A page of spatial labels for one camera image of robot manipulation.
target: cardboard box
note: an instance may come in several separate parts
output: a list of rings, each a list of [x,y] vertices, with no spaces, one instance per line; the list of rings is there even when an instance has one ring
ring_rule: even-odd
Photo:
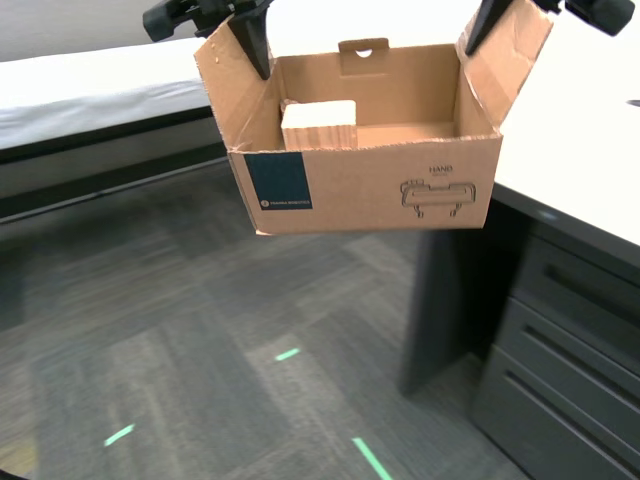
[[[224,23],[196,53],[257,233],[483,226],[499,127],[552,23],[515,0],[477,53],[457,45],[280,57],[263,81]],[[360,51],[371,50],[368,57]],[[354,100],[358,148],[285,151],[280,102]]]

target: drawer handle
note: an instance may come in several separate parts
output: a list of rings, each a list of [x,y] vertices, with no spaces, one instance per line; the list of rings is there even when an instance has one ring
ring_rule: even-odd
[[[607,298],[605,295],[600,293],[600,290],[597,287],[586,285],[570,273],[563,271],[554,265],[547,265],[544,269],[544,275],[556,282],[558,285],[571,290],[573,293],[580,295],[585,300],[597,305],[612,315],[622,318],[632,324],[638,325],[640,323],[640,312],[634,311],[631,308],[627,308],[625,305],[621,305],[620,303]]]
[[[605,390],[609,395],[614,397],[619,402],[624,403],[627,407],[640,415],[640,402],[634,395],[627,392],[617,383],[609,380],[595,368],[585,363],[580,358],[576,357],[573,353],[558,345],[556,342],[551,340],[543,333],[540,333],[535,328],[527,325],[526,327],[524,327],[523,332],[532,342],[537,344],[540,348],[543,348],[548,353],[562,361],[565,365],[569,366],[569,368],[577,371],[578,373],[591,380],[601,389]]]
[[[576,437],[589,445],[593,450],[598,452],[604,458],[606,458],[611,464],[613,464],[618,470],[624,473],[629,478],[637,479],[640,477],[640,472],[630,465],[626,460],[620,458],[620,456],[611,451],[606,445],[603,445],[600,440],[594,437],[591,433],[585,430],[578,423],[567,417],[557,407],[552,405],[546,398],[536,392],[532,387],[527,385],[520,377],[510,370],[505,372],[505,379],[513,387],[518,389],[520,393],[526,396],[529,400],[535,403],[540,409],[564,426],[567,430],[573,433]]]

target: box handle hole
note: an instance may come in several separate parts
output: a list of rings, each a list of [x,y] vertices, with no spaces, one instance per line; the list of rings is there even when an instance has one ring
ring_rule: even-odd
[[[367,50],[356,50],[356,54],[360,58],[369,58],[372,53],[373,53],[373,49],[372,48],[369,48]]]

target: drawer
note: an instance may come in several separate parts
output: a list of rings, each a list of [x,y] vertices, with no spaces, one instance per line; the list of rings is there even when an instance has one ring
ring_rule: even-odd
[[[640,375],[640,286],[534,239],[512,295]]]
[[[640,478],[637,461],[622,457],[619,445],[594,437],[573,415],[578,410],[561,405],[558,398],[535,375],[494,348],[472,418],[534,479]]]
[[[513,299],[497,344],[611,435],[640,452],[640,377]]]

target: white desk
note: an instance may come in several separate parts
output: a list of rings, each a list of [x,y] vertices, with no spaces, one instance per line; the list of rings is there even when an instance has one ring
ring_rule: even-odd
[[[274,56],[337,51],[341,40],[392,47],[452,43],[478,0],[276,0]],[[610,38],[564,12],[513,106],[496,174],[506,187],[640,247],[640,14]]]

